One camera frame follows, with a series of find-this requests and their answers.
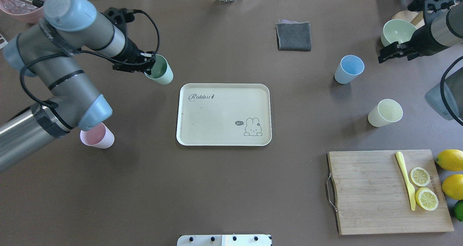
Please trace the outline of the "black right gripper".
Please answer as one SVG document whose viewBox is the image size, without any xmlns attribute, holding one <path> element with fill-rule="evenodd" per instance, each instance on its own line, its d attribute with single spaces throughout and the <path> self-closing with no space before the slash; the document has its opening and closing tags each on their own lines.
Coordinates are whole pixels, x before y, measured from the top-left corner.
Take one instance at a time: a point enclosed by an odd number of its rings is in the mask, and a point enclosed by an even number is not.
<svg viewBox="0 0 463 246">
<path fill-rule="evenodd" d="M 420 57 L 422 41 L 408 41 L 405 43 L 393 42 L 380 50 L 378 62 L 384 63 L 393 58 L 407 57 L 408 61 Z"/>
</svg>

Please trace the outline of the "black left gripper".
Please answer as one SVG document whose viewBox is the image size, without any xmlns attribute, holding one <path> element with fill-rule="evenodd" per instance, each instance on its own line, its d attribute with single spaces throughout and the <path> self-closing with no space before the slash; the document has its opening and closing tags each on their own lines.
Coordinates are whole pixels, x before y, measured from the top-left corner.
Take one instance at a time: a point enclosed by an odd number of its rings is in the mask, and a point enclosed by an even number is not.
<svg viewBox="0 0 463 246">
<path fill-rule="evenodd" d="M 155 65 L 156 53 L 154 51 L 139 50 L 137 45 L 132 40 L 126 40 L 125 46 L 121 53 L 113 57 L 113 70 L 124 72 L 142 72 L 152 73 L 152 68 Z"/>
</svg>

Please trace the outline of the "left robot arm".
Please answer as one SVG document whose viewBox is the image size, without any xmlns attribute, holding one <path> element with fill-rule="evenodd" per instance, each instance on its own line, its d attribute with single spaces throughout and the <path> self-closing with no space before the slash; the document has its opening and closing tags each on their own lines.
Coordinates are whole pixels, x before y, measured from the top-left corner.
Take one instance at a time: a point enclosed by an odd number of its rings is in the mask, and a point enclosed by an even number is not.
<svg viewBox="0 0 463 246">
<path fill-rule="evenodd" d="M 157 52 L 143 52 L 126 35 L 125 23 L 142 10 L 100 13 L 88 0 L 46 0 L 44 17 L 4 49 L 34 103 L 1 127 L 1 171 L 78 127 L 88 131 L 112 114 L 74 55 L 82 47 L 113 63 L 114 70 L 142 72 L 168 84 L 173 76 Z"/>
</svg>

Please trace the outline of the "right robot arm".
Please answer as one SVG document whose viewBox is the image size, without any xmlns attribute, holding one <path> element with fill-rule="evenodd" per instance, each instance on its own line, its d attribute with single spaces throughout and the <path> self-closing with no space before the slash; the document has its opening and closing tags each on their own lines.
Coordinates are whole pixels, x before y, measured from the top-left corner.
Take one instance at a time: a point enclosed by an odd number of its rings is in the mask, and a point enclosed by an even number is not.
<svg viewBox="0 0 463 246">
<path fill-rule="evenodd" d="M 435 55 L 462 42 L 462 4 L 459 0 L 424 0 L 424 26 L 415 30 L 405 43 L 394 42 L 380 50 L 379 63 L 406 57 L 408 61 Z M 425 94 L 427 103 L 446 120 L 462 124 L 462 69 L 450 70 L 462 60 L 457 58 L 443 73 L 440 82 Z"/>
</svg>

